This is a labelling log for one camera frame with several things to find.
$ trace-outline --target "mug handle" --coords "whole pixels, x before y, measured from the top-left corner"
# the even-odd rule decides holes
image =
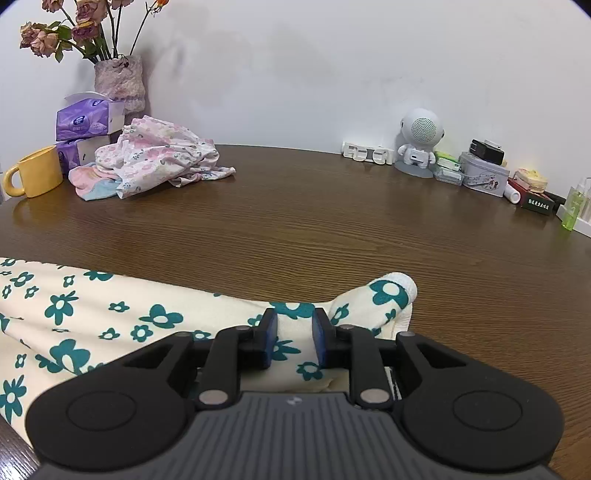
[[[11,197],[22,197],[25,195],[25,189],[18,189],[12,184],[12,176],[18,171],[18,164],[14,164],[4,174],[2,179],[2,187],[4,191]]]

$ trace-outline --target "white astronaut figurine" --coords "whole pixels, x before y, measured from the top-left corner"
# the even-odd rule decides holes
[[[445,134],[438,116],[424,108],[415,108],[402,119],[400,127],[408,142],[398,149],[404,163],[420,168],[427,168],[430,163],[435,163],[433,147]]]

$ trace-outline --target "bouquet of dried flowers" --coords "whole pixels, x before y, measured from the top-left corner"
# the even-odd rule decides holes
[[[30,48],[38,57],[51,57],[60,62],[64,50],[75,48],[92,63],[119,57],[117,42],[121,11],[134,0],[74,0],[76,2],[76,21],[64,9],[64,0],[43,0],[43,10],[51,13],[61,12],[66,18],[50,25],[27,22],[21,27],[21,48]],[[139,26],[129,55],[134,52],[135,44],[149,14],[155,15],[162,10],[168,0],[154,0],[152,6],[145,4],[146,13]],[[116,12],[117,20],[111,12]],[[111,22],[111,47],[107,41],[102,21],[109,17]]]

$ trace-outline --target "white tube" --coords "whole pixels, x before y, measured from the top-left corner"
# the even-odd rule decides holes
[[[519,201],[521,200],[521,194],[508,183],[505,186],[505,192],[503,193],[503,195],[505,195],[505,198],[509,200],[511,203],[519,203]]]

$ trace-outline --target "pink floral cloth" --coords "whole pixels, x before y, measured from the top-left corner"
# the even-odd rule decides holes
[[[95,157],[93,174],[121,179],[116,182],[115,193],[122,199],[165,181],[181,187],[236,173],[233,167],[216,165],[219,153],[212,140],[203,140],[185,127],[150,116],[134,119],[123,128],[116,144],[98,148]]]

